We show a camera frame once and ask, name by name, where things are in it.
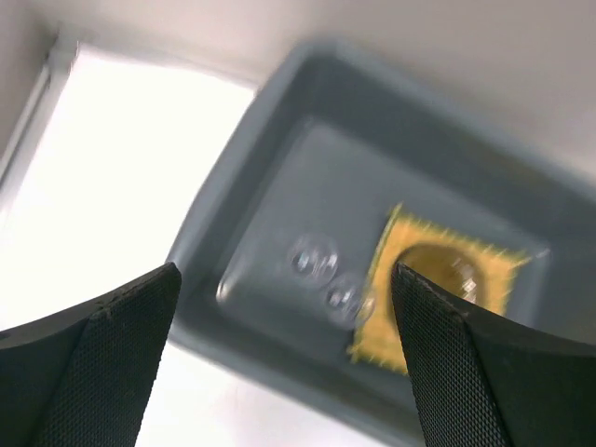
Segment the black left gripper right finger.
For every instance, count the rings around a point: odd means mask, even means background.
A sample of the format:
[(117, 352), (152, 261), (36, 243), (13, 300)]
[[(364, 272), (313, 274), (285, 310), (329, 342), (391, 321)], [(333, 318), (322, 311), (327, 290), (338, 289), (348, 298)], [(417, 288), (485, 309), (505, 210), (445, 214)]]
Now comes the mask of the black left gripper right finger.
[(594, 445), (594, 345), (500, 317), (405, 264), (390, 292), (427, 446)]

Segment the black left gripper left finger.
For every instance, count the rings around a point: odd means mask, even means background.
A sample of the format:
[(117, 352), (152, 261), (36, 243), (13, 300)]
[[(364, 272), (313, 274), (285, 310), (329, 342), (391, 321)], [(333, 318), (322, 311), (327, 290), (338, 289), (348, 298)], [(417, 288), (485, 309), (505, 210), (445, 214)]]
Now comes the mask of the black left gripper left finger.
[(1, 332), (4, 446), (132, 446), (181, 289), (167, 263)]

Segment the bamboo woven mat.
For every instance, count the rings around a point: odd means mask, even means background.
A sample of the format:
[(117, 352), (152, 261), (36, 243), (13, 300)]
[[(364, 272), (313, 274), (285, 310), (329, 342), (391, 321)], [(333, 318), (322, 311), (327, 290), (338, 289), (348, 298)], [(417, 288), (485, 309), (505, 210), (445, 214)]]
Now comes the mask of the bamboo woven mat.
[(505, 314), (519, 269), (530, 261), (523, 252), (467, 237), (397, 205), (388, 215), (367, 272), (366, 281), (376, 292), (376, 304), (370, 318), (355, 329), (352, 345), (347, 349), (353, 362), (366, 361), (392, 372), (407, 372), (390, 293), (390, 277), (398, 256), (418, 243), (440, 244), (469, 254), (485, 278), (485, 303), (478, 306), (499, 316)]

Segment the clear plastic cup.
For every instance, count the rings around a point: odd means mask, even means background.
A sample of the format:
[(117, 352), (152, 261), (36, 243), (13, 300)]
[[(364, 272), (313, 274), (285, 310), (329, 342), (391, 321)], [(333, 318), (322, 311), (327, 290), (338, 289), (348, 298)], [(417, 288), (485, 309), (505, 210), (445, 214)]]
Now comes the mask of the clear plastic cup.
[(337, 272), (339, 251), (333, 239), (322, 234), (303, 234), (288, 251), (289, 269), (304, 287), (322, 288)]
[(344, 330), (361, 327), (373, 314), (376, 292), (364, 277), (345, 273), (335, 278), (323, 294), (329, 321)]

